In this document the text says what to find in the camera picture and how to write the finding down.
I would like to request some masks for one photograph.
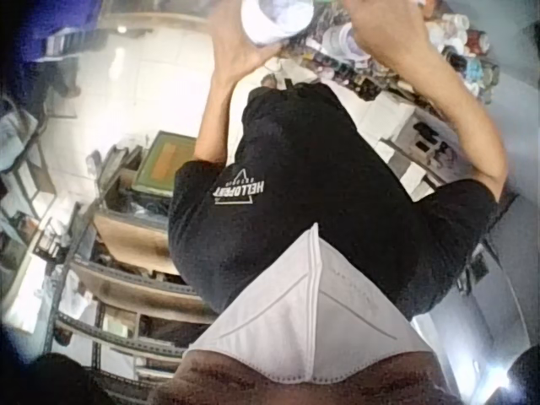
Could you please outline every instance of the wall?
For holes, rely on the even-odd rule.
[[[538,91],[501,74],[489,113],[499,127],[510,164],[510,183],[538,205]]]
[[[508,276],[531,344],[539,342],[538,208],[518,197],[491,232],[501,267]]]

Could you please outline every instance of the floor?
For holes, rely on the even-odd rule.
[[[159,130],[196,137],[213,71],[212,42],[208,35],[186,30],[159,29],[132,39],[110,35],[106,47],[79,58],[78,85],[82,94],[55,106],[55,112],[76,118],[51,118],[42,142],[51,178],[59,198],[57,218],[67,219],[75,201],[95,198],[94,177],[86,159],[97,150],[104,159],[112,145],[149,147]],[[293,81],[312,80],[315,75],[291,61],[269,61],[269,69],[283,72]],[[268,68],[260,68],[237,86],[230,109],[229,160],[240,141],[241,114],[248,93],[257,87]],[[375,103],[366,103],[351,91],[330,83],[364,137],[376,146],[385,123]],[[379,103],[391,112],[393,105]],[[393,111],[397,122],[402,111]]]

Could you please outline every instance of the person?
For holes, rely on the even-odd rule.
[[[169,214],[176,267],[220,315],[156,404],[461,403],[409,321],[445,296],[478,243],[505,150],[416,2],[343,5],[359,46],[443,111],[474,170],[413,203],[324,84],[254,90],[225,165],[235,85],[280,45],[253,46],[240,0],[221,2],[206,110]]]

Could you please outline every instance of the paint can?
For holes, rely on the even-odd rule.
[[[468,30],[467,44],[472,53],[476,55],[485,55],[490,48],[489,37],[484,31]]]
[[[483,69],[483,84],[485,88],[494,87],[499,84],[500,68],[489,61],[480,61]]]
[[[476,83],[483,80],[482,63],[477,57],[467,57],[467,69],[465,79],[469,83]]]
[[[312,0],[243,0],[241,21],[247,37],[265,46],[300,33],[313,13]]]
[[[322,48],[329,55],[341,59],[366,61],[371,58],[356,44],[351,23],[329,28],[322,36]]]
[[[469,18],[464,14],[442,14],[444,21],[451,21],[459,30],[468,30],[471,26]]]
[[[467,71],[467,59],[461,56],[456,51],[456,48],[453,46],[446,46],[442,52],[442,56],[451,64],[456,72],[465,76],[465,72]]]

